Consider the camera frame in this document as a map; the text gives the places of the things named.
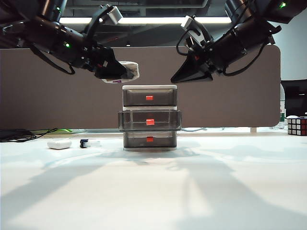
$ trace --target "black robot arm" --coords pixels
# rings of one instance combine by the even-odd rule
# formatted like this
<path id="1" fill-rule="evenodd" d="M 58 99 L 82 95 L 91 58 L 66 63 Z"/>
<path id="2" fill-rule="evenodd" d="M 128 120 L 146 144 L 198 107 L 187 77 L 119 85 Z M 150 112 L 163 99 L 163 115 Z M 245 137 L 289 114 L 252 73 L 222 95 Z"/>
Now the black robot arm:
<path id="1" fill-rule="evenodd" d="M 306 6 L 307 0 L 227 0 L 225 10 L 232 27 L 216 40 L 194 17 L 187 16 L 181 27 L 185 34 L 190 35 L 185 42 L 189 52 L 179 53 L 186 55 L 187 59 L 171 81 L 212 81 L 215 72 L 226 76 L 242 73 L 254 63 L 267 44 L 275 43 L 272 35 L 281 27 L 274 27 L 268 21 L 289 23 Z M 246 67 L 231 73 L 226 71 L 229 64 L 257 48 L 258 55 Z"/>
<path id="2" fill-rule="evenodd" d="M 59 23 L 66 1 L 0 0 L 0 37 L 15 39 L 18 47 L 30 48 L 45 62 L 68 74 L 74 74 L 72 67 L 76 67 L 94 72 L 100 79 L 131 80 L 133 74 L 115 59 L 113 49 L 93 39 L 99 23 L 118 23 L 122 16 L 117 7 L 101 6 L 79 33 Z M 53 63 L 42 51 L 67 63 L 70 71 Z"/>

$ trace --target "cubicle divider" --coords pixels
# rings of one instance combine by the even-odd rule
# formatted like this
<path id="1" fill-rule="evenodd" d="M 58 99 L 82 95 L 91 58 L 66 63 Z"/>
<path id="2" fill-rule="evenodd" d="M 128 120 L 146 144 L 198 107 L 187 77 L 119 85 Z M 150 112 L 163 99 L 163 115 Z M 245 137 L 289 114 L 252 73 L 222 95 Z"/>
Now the cubicle divider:
<path id="1" fill-rule="evenodd" d="M 118 60 L 139 64 L 132 85 L 171 84 L 185 57 L 174 47 L 114 48 Z M 257 50 L 227 71 L 245 66 Z M 0 128 L 116 128 L 123 84 L 106 84 L 77 69 L 66 75 L 29 49 L 0 50 Z M 244 73 L 178 86 L 183 127 L 269 127 L 279 120 L 280 50 L 266 46 Z"/>

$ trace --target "black cable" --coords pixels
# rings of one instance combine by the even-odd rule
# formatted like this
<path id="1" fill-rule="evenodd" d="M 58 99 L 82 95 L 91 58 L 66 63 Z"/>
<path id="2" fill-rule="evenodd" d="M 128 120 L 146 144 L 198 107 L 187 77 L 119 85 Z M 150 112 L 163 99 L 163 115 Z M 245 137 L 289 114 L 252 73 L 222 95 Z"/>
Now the black cable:
<path id="1" fill-rule="evenodd" d="M 223 74 L 225 76 L 235 76 L 237 74 L 243 73 L 245 70 L 247 70 L 256 60 L 257 58 L 260 56 L 260 54 L 262 53 L 264 47 L 266 46 L 266 42 L 264 42 L 258 52 L 258 54 L 254 57 L 254 59 L 252 59 L 252 61 L 250 63 L 248 63 L 244 68 L 239 69 L 237 71 L 231 72 L 231 73 L 226 73 L 226 68 L 223 69 Z"/>
<path id="2" fill-rule="evenodd" d="M 0 134 L 1 132 L 16 132 L 16 134 L 8 136 L 6 138 L 2 138 L 0 139 L 0 143 L 5 143 L 5 142 L 15 142 L 15 143 L 21 143 L 21 142 L 26 142 L 26 141 L 30 141 L 30 140 L 35 140 L 38 139 L 48 133 L 52 133 L 57 131 L 58 128 L 53 128 L 53 129 L 48 129 L 46 132 L 44 133 L 38 133 L 38 134 L 34 134 L 29 130 L 25 130 L 25 129 L 14 129 L 14 130 L 0 130 Z"/>
<path id="3" fill-rule="evenodd" d="M 186 32 L 183 33 L 183 35 L 181 36 L 181 38 L 179 39 L 179 41 L 176 44 L 176 51 L 178 54 L 183 55 L 183 56 L 187 56 L 189 53 L 183 53 L 179 50 L 179 44 L 182 41 L 183 37 L 189 32 L 190 30 L 187 30 Z"/>
<path id="4" fill-rule="evenodd" d="M 60 70 L 63 73 L 67 73 L 69 75 L 75 74 L 75 70 L 72 68 L 71 64 L 66 63 L 67 65 L 69 65 L 69 69 L 71 70 L 70 72 L 68 72 L 67 70 L 63 69 L 62 67 L 58 66 L 56 63 L 54 63 L 53 61 L 51 61 L 49 58 L 47 58 L 38 48 L 36 48 L 33 44 L 27 44 L 28 47 L 31 49 L 31 51 L 37 55 L 40 59 L 42 59 L 44 62 L 48 63 L 49 65 L 51 65 L 52 67 Z"/>

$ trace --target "wall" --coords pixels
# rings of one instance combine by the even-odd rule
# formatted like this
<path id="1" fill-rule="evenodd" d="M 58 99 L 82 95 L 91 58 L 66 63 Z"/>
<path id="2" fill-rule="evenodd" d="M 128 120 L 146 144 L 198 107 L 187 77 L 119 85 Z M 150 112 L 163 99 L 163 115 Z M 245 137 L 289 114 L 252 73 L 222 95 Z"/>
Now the wall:
<path id="1" fill-rule="evenodd" d="M 282 80 L 307 79 L 307 10 L 289 24 L 280 25 L 282 30 L 274 35 L 281 51 Z"/>

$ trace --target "drawer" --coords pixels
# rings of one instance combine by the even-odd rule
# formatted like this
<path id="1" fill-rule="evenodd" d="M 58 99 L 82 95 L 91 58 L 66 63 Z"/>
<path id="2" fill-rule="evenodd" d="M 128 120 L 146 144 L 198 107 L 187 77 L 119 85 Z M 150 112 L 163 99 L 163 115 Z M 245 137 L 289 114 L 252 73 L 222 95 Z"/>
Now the drawer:
<path id="1" fill-rule="evenodd" d="M 123 106 L 176 106 L 177 87 L 125 89 L 123 87 Z"/>
<path id="2" fill-rule="evenodd" d="M 176 146 L 176 131 L 124 132 L 124 148 L 174 148 Z"/>
<path id="3" fill-rule="evenodd" d="M 180 130 L 179 110 L 125 110 L 118 113 L 120 131 Z"/>

